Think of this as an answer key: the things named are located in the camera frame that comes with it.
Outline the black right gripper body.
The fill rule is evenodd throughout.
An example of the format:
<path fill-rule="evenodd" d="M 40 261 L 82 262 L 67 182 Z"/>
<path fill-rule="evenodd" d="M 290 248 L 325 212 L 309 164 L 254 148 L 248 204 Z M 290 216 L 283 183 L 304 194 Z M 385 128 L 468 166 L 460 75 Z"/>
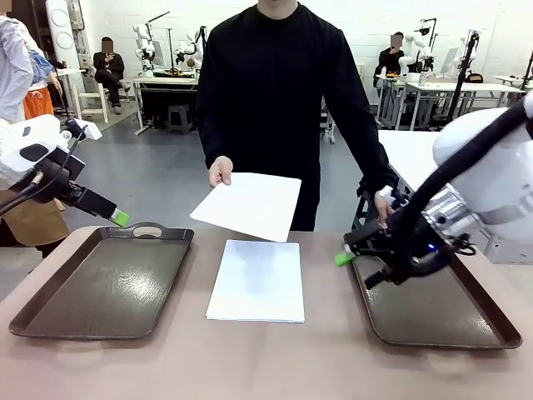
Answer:
<path fill-rule="evenodd" d="M 386 227 L 374 219 L 346 234 L 351 252 L 380 258 L 382 278 L 423 278 L 447 268 L 450 251 L 433 227 L 420 215 L 411 228 L 403 228 L 402 214 L 390 215 Z"/>

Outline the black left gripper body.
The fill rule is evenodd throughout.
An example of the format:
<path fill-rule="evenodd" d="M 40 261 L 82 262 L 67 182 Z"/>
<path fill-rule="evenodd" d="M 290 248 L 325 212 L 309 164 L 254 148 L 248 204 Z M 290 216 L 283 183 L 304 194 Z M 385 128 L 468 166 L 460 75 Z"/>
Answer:
<path fill-rule="evenodd" d="M 54 198 L 66 203 L 79 203 L 86 189 L 76 183 L 86 163 L 62 148 L 56 148 L 37 164 L 43 178 L 32 197 L 38 203 L 48 203 Z"/>

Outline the person's left hand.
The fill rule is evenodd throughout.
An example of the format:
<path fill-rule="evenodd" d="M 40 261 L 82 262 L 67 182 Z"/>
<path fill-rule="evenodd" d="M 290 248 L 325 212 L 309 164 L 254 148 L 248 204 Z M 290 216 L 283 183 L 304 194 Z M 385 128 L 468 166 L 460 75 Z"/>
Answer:
<path fill-rule="evenodd" d="M 374 195 L 374 204 L 378 212 L 378 221 L 380 225 L 384 228 L 387 227 L 388 217 L 394 213 L 391 201 L 393 201 L 392 188 L 390 186 L 385 186 L 380 191 L 376 192 Z"/>

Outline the person's right hand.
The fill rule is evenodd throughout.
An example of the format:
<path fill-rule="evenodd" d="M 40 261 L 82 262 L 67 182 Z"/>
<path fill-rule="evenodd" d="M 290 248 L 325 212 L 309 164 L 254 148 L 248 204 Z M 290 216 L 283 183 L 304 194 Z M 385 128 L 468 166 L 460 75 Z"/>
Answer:
<path fill-rule="evenodd" d="M 230 158 L 220 156 L 215 159 L 209 167 L 209 183 L 211 188 L 223 183 L 227 186 L 231 184 L 231 175 L 233 170 L 233 163 Z"/>

